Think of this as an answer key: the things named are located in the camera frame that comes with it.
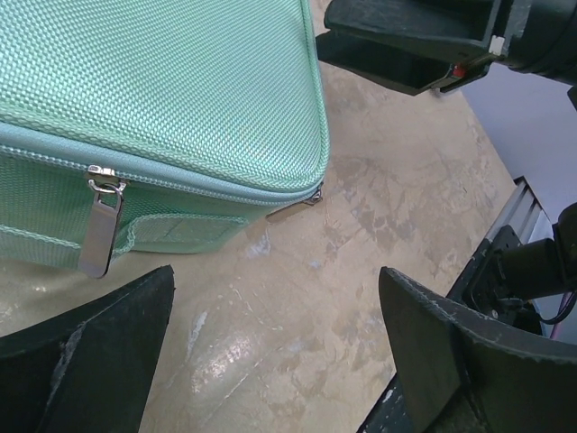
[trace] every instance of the purple wire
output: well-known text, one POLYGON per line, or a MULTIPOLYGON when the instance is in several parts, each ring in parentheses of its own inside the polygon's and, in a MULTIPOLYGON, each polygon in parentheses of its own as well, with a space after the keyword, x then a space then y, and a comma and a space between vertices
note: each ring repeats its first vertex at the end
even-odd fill
MULTIPOLYGON (((559 313, 561 313, 561 311, 563 311, 563 309, 565 308, 565 305, 567 305, 567 302, 569 301, 569 298, 571 297, 571 293, 568 291, 567 293, 565 293, 563 295, 563 298, 561 299, 561 304, 559 305, 559 313)), ((559 323, 555 323, 553 325, 553 330, 551 331, 551 336, 550 338, 552 340, 556 340, 557 336, 559 335, 559 325, 561 324, 561 322, 559 323)))

